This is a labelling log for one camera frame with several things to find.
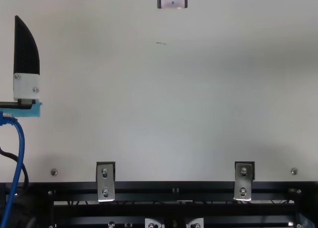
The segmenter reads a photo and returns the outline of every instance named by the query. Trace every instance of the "metal hinge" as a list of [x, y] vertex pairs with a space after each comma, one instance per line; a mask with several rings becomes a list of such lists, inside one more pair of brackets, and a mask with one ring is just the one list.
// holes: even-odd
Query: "metal hinge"
[[96, 183], [99, 202], [112, 202], [115, 200], [114, 163], [97, 163]]

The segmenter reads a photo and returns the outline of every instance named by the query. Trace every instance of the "bolt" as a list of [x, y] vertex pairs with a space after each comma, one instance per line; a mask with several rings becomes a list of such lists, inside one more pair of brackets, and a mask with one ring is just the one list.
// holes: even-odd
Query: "bolt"
[[247, 169], [246, 167], [242, 167], [242, 169], [240, 170], [240, 173], [242, 174], [242, 176], [246, 176], [246, 173], [247, 173]]
[[243, 187], [239, 190], [239, 192], [242, 197], [246, 195], [246, 189]]
[[298, 170], [296, 167], [293, 167], [291, 170], [290, 170], [291, 174], [292, 175], [296, 175], [298, 173]]
[[103, 177], [106, 178], [107, 177], [107, 168], [103, 168], [101, 170], [102, 174], [103, 174]]
[[103, 189], [103, 195], [104, 195], [104, 197], [108, 197], [108, 189], [107, 188]]
[[56, 168], [52, 168], [52, 169], [51, 169], [51, 175], [52, 175], [52, 176], [58, 175], [58, 170], [57, 170]]

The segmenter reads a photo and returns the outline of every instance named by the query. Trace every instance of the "screw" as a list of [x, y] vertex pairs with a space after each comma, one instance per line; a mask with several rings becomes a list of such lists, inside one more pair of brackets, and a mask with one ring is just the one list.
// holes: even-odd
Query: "screw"
[[52, 175], [52, 176], [58, 175], [58, 170], [57, 170], [56, 168], [52, 168], [52, 169], [51, 169], [51, 175]]
[[103, 195], [104, 195], [104, 197], [108, 197], [108, 189], [107, 188], [103, 189]]
[[246, 174], [247, 174], [246, 167], [242, 167], [242, 169], [240, 170], [240, 173], [242, 174], [243, 177], [246, 176]]
[[292, 175], [296, 175], [298, 173], [298, 170], [296, 167], [293, 167], [291, 170], [290, 170], [291, 174]]
[[239, 192], [242, 197], [246, 195], [246, 189], [243, 187], [239, 190]]
[[106, 178], [107, 177], [107, 168], [103, 168], [101, 170], [102, 174], [103, 174], [103, 177]]

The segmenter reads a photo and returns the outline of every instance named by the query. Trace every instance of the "metal bracket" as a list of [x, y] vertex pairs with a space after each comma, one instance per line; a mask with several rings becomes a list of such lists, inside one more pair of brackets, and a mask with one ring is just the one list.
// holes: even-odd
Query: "metal bracket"
[[97, 163], [96, 183], [97, 198], [99, 202], [112, 202], [115, 200], [115, 174], [114, 164]]
[[186, 224], [186, 228], [204, 228], [204, 219], [197, 218], [193, 219]]
[[252, 195], [252, 181], [254, 180], [253, 164], [235, 164], [234, 199], [250, 201]]
[[145, 228], [164, 228], [164, 224], [154, 219], [145, 218]]

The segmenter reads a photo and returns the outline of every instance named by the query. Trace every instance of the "blue cable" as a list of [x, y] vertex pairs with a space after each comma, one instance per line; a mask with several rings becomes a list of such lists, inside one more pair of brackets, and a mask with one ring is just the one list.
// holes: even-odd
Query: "blue cable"
[[18, 134], [19, 134], [19, 155], [18, 155], [18, 161], [16, 163], [14, 177], [13, 177], [13, 181], [12, 181], [12, 185], [11, 185], [11, 190], [9, 193], [8, 201], [7, 201], [6, 206], [5, 206], [5, 210], [4, 210], [4, 214], [3, 214], [0, 228], [6, 228], [6, 224], [9, 220], [10, 211], [11, 211], [11, 207], [12, 207], [13, 199], [14, 199], [14, 194], [15, 194], [16, 188], [18, 186], [19, 177], [21, 174], [22, 166], [23, 166], [24, 142], [25, 142], [23, 129], [22, 129], [20, 123], [18, 122], [18, 120], [15, 119], [14, 117], [3, 117], [3, 113], [0, 112], [0, 126], [4, 125], [4, 124], [11, 124], [11, 125], [15, 126], [16, 130], [18, 131]]

